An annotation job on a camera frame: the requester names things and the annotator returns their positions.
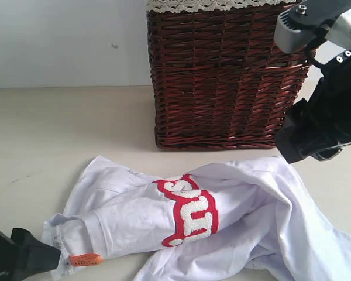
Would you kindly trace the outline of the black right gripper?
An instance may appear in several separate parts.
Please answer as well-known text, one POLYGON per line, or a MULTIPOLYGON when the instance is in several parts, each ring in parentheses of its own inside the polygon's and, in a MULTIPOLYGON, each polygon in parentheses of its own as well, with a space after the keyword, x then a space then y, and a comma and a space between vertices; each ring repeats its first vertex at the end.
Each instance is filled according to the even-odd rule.
POLYGON ((329 61, 322 74, 311 97, 289 108, 274 136, 290 164, 308 157, 331 160, 351 145, 351 50, 329 61))

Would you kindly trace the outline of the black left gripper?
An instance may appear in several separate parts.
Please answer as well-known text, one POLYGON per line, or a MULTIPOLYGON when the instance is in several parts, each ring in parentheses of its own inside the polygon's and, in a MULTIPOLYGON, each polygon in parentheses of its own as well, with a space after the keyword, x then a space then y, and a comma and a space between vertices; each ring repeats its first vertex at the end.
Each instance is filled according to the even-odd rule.
POLYGON ((51 271, 58 267, 60 254, 26 229, 14 228, 11 237, 0 231, 0 280, 26 280, 30 270, 51 271))

